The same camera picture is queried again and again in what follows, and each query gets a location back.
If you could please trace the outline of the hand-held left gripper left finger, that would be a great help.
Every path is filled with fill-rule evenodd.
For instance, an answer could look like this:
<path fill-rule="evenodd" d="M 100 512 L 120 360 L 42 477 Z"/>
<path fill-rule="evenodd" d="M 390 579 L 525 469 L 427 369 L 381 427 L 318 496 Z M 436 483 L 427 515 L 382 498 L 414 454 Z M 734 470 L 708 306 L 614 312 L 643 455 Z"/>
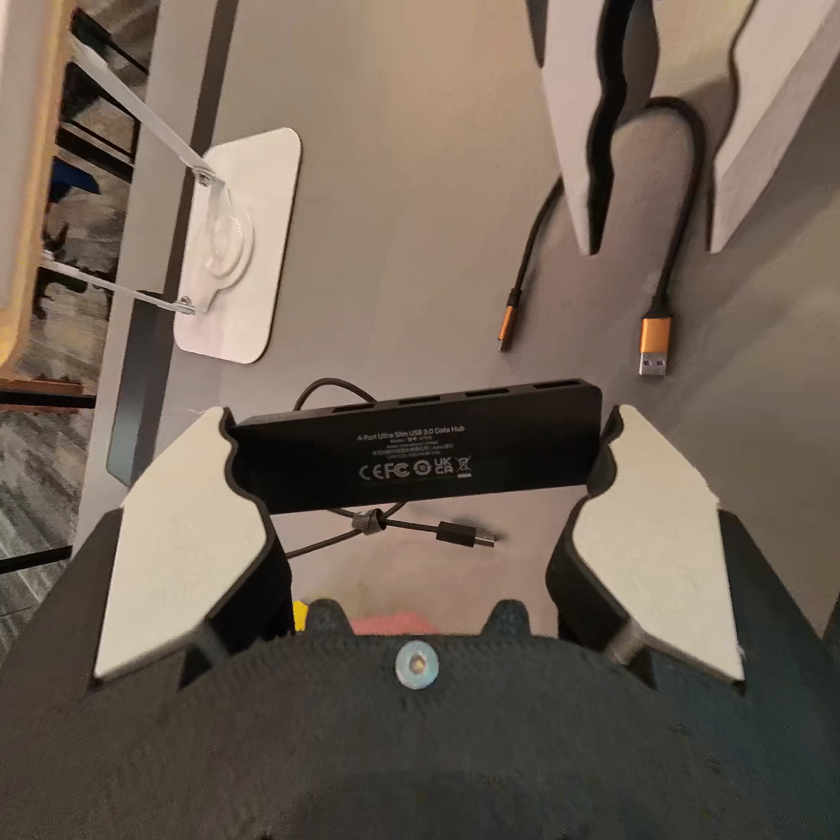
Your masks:
<path fill-rule="evenodd" d="M 233 427 L 206 410 L 124 499 L 96 680 L 193 650 L 216 665 L 293 631 L 291 568 L 266 504 L 235 480 Z"/>

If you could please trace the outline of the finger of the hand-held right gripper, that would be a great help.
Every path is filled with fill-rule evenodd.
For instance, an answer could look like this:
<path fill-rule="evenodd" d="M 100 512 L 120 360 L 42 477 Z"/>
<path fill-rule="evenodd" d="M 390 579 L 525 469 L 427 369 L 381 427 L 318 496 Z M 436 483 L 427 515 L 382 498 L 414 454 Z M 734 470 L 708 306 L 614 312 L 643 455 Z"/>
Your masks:
<path fill-rule="evenodd" d="M 731 48 L 736 101 L 711 166 L 712 254 L 770 184 L 838 52 L 838 1 L 752 4 Z"/>
<path fill-rule="evenodd" d="M 654 2 L 527 1 L 532 48 L 577 244 L 602 246 L 613 135 L 644 105 L 658 67 Z"/>

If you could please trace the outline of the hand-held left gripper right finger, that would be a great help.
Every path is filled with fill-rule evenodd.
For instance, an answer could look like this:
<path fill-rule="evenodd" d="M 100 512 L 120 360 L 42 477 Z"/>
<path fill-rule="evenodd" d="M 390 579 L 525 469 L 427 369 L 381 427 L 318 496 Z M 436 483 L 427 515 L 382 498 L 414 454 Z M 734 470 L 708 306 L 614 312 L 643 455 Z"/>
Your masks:
<path fill-rule="evenodd" d="M 743 682 L 719 513 L 699 470 L 614 406 L 545 573 L 559 637 L 623 666 L 653 651 Z"/>

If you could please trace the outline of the black usb cable orange plugs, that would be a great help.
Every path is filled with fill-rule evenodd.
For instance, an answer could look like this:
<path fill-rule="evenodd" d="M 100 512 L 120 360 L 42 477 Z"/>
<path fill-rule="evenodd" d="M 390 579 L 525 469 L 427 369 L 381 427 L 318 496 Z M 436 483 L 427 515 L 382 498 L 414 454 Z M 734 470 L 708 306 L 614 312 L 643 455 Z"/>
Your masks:
<path fill-rule="evenodd" d="M 649 307 L 640 320 L 638 374 L 640 376 L 665 376 L 668 372 L 672 312 L 669 290 L 675 273 L 678 257 L 683 247 L 692 214 L 700 194 L 700 179 L 707 158 L 707 128 L 703 118 L 687 101 L 676 97 L 656 97 L 648 101 L 646 112 L 672 112 L 679 116 L 690 132 L 692 147 L 692 168 L 686 188 L 686 197 L 679 212 L 677 224 L 668 243 L 665 262 L 659 273 Z M 515 323 L 531 265 L 532 254 L 541 235 L 543 226 L 550 219 L 553 208 L 564 191 L 562 177 L 552 185 L 543 200 L 528 232 L 521 263 L 513 287 L 510 289 L 505 314 L 497 337 L 497 349 L 501 353 L 511 348 Z"/>

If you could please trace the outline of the black usb hub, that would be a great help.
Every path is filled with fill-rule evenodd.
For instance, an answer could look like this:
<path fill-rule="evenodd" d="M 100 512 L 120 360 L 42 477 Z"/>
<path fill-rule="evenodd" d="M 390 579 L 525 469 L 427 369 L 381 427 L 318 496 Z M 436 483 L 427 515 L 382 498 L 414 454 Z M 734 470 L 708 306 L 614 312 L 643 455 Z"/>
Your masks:
<path fill-rule="evenodd" d="M 232 477 L 271 515 L 579 487 L 601 420 L 581 380 L 255 416 L 228 429 Z"/>

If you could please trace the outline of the pale wooden framed board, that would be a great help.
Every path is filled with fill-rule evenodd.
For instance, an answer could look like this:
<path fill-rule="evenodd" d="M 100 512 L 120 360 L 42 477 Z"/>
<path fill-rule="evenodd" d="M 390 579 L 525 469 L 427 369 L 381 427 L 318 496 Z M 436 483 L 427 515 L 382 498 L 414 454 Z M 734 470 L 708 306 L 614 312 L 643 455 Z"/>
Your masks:
<path fill-rule="evenodd" d="M 28 337 L 75 2 L 2 2 L 1 366 Z"/>

